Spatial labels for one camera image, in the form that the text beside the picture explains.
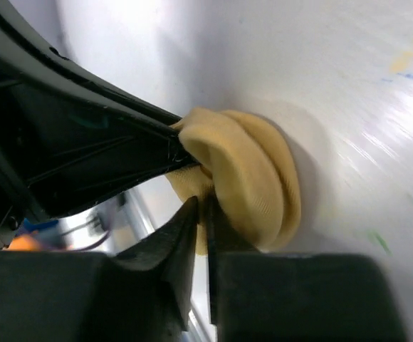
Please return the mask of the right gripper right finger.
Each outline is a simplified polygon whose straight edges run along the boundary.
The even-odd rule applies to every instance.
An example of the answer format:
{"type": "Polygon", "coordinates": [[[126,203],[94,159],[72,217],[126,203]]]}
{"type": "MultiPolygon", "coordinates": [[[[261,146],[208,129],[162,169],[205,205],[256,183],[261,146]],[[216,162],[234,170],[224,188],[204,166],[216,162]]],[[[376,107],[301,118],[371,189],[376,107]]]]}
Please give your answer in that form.
{"type": "Polygon", "coordinates": [[[231,225],[216,197],[205,199],[205,227],[207,241],[210,322],[218,321],[218,264],[221,254],[227,252],[257,252],[231,225]]]}

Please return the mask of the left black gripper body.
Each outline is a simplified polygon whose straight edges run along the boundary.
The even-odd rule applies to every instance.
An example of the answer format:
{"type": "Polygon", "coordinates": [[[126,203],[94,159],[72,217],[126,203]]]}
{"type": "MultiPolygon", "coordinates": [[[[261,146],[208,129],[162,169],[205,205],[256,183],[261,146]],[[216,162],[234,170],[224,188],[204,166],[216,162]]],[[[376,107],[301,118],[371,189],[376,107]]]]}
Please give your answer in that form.
{"type": "Polygon", "coordinates": [[[32,85],[0,88],[0,246],[22,221],[47,217],[31,185],[82,162],[130,157],[178,157],[178,137],[163,138],[116,114],[77,103],[32,85]]]}

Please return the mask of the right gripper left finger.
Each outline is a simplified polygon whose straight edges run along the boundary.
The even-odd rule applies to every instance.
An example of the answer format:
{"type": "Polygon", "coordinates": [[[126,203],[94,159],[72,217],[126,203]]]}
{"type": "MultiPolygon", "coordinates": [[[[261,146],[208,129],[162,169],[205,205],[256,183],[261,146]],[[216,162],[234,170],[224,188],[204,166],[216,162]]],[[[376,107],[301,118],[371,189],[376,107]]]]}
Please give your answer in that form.
{"type": "Polygon", "coordinates": [[[148,331],[188,330],[198,209],[189,198],[165,225],[115,256],[134,280],[131,312],[145,316],[148,331]]]}

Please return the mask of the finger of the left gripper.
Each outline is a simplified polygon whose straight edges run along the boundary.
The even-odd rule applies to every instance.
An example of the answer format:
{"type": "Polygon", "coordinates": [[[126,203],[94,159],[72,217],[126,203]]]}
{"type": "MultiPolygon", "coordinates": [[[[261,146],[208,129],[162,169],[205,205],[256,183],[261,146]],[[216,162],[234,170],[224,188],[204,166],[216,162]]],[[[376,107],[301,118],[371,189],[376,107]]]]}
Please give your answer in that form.
{"type": "Polygon", "coordinates": [[[19,14],[0,1],[0,88],[26,84],[116,114],[163,138],[175,138],[178,117],[136,98],[60,55],[19,14]]]}
{"type": "Polygon", "coordinates": [[[114,197],[154,177],[198,165],[190,156],[168,159],[130,157],[108,164],[94,160],[68,167],[31,185],[47,217],[66,217],[114,197]]]}

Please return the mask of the mustard yellow sock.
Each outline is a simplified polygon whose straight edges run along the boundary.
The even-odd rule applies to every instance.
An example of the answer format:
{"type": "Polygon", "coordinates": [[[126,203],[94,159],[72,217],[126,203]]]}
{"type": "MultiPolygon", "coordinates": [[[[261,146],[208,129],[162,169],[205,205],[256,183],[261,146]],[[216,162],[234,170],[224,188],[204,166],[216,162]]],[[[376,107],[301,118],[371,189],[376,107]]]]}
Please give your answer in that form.
{"type": "Polygon", "coordinates": [[[286,246],[300,225],[298,173],[290,148],[267,119],[195,108],[171,126],[199,165],[166,175],[181,201],[205,205],[213,192],[232,227],[265,252],[286,246]]]}

